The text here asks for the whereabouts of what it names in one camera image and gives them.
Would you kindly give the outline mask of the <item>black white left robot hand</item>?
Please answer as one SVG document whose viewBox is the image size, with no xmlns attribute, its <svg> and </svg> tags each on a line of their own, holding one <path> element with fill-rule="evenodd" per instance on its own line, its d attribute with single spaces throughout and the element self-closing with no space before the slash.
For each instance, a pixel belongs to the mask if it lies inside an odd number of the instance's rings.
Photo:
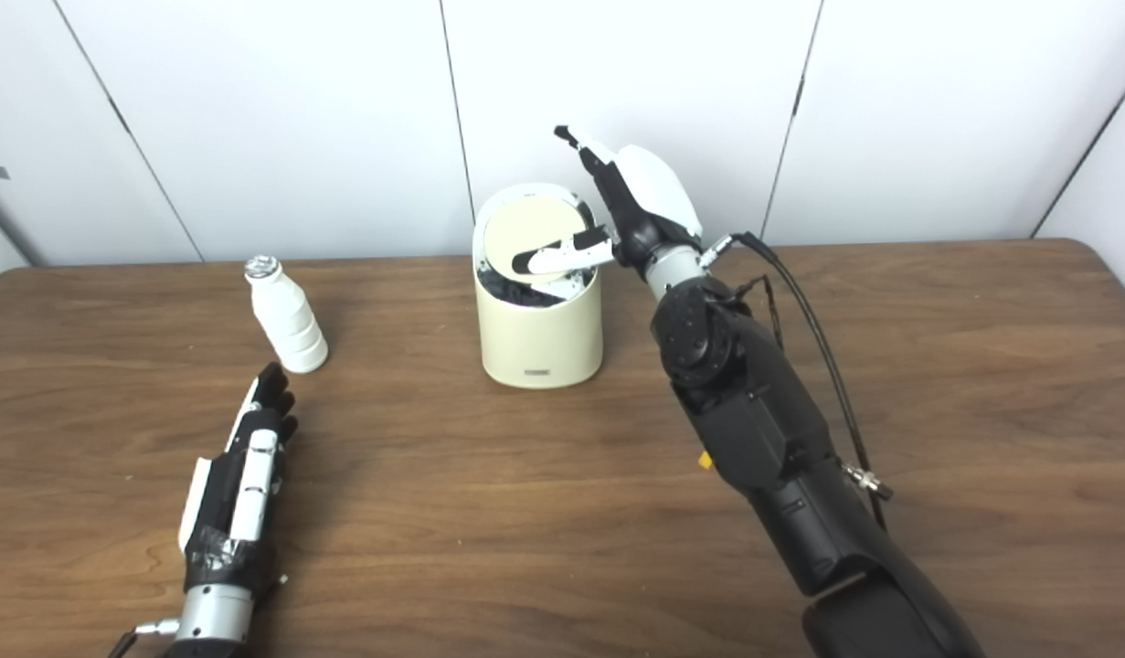
<svg viewBox="0 0 1125 658">
<path fill-rule="evenodd" d="M 233 586 L 260 602 L 274 589 L 271 529 L 286 449 L 298 429 L 294 403 L 284 367 L 269 362 L 249 387 L 223 452 L 196 463 L 178 537 L 183 591 Z"/>
</svg>

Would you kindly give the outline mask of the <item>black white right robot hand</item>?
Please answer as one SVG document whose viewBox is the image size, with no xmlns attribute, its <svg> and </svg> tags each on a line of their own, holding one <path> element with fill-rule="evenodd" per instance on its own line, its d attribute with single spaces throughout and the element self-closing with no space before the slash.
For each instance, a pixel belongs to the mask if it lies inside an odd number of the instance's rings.
<svg viewBox="0 0 1125 658">
<path fill-rule="evenodd" d="M 704 274 L 703 225 L 672 166 L 638 145 L 609 148 L 576 126 L 555 126 L 554 134 L 578 153 L 610 224 L 520 251 L 508 262 L 515 274 L 569 273 L 610 262 L 633 268 L 642 278 L 662 265 L 680 281 Z"/>
</svg>

